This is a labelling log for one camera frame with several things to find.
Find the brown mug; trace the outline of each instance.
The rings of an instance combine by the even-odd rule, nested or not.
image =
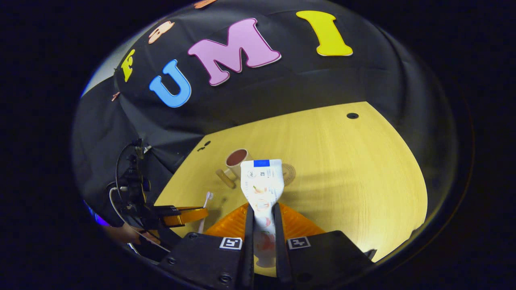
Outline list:
[[[229,154],[228,158],[226,158],[225,165],[226,165],[227,169],[224,171],[222,169],[217,169],[217,171],[215,171],[215,174],[217,174],[217,176],[220,177],[220,179],[227,186],[229,186],[230,188],[235,188],[236,187],[235,181],[237,179],[240,179],[240,171],[241,171],[240,164],[242,162],[248,161],[248,160],[253,160],[253,158],[251,157],[249,152],[244,148],[237,149],[237,150],[231,152],[231,154]],[[230,178],[228,176],[228,174],[230,172],[233,173],[233,175],[235,176],[234,178]]]

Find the table surface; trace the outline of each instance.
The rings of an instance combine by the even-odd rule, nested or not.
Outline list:
[[[356,119],[349,113],[359,115]],[[203,150],[206,142],[210,143]],[[401,136],[367,102],[321,107],[268,118],[206,135],[187,156],[155,205],[208,204],[205,230],[244,204],[239,181],[230,189],[215,175],[245,148],[255,159],[282,159],[296,170],[280,202],[325,231],[340,230],[373,262],[407,240],[425,220],[425,181]],[[174,228],[183,237],[199,222]],[[275,268],[255,272],[276,276]]]

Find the white toothbrush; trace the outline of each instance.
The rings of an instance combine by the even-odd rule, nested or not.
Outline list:
[[[212,200],[212,199],[213,199],[213,193],[208,191],[208,193],[206,193],[206,201],[204,201],[203,207],[206,207],[208,205],[208,200]],[[199,230],[197,232],[200,234],[202,234],[202,232],[204,231],[204,220],[205,219],[206,218],[203,218],[201,220],[201,223],[199,224]]]

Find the white cable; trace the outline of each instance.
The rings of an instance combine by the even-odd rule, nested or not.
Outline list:
[[[117,208],[115,207],[115,203],[113,203],[112,193],[113,193],[113,191],[114,191],[114,190],[116,190],[116,189],[117,189],[116,187],[113,187],[112,189],[110,189],[110,190],[109,190],[109,200],[111,201],[111,205],[113,206],[113,209],[115,210],[115,212],[117,213],[117,215],[120,217],[120,219],[121,219],[123,222],[127,223],[127,221],[125,221],[125,219],[122,217],[122,215],[118,212]],[[151,243],[155,244],[156,246],[158,246],[158,247],[160,247],[160,248],[162,248],[162,249],[164,249],[165,251],[167,251],[167,252],[169,252],[169,253],[170,253],[170,251],[169,251],[169,250],[167,250],[166,248],[162,247],[161,245],[159,245],[159,244],[155,243],[153,240],[151,240],[151,239],[147,238],[146,236],[142,235],[140,232],[138,232],[137,230],[135,230],[133,227],[131,227],[131,229],[132,229],[133,231],[135,231],[137,234],[139,234],[140,236],[144,237],[144,238],[145,238],[146,240],[148,240],[149,242],[151,242]]]

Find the coaster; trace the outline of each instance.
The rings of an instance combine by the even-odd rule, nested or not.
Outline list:
[[[285,181],[285,186],[287,186],[296,178],[296,170],[294,166],[286,163],[283,163],[281,167],[283,168],[283,180]]]

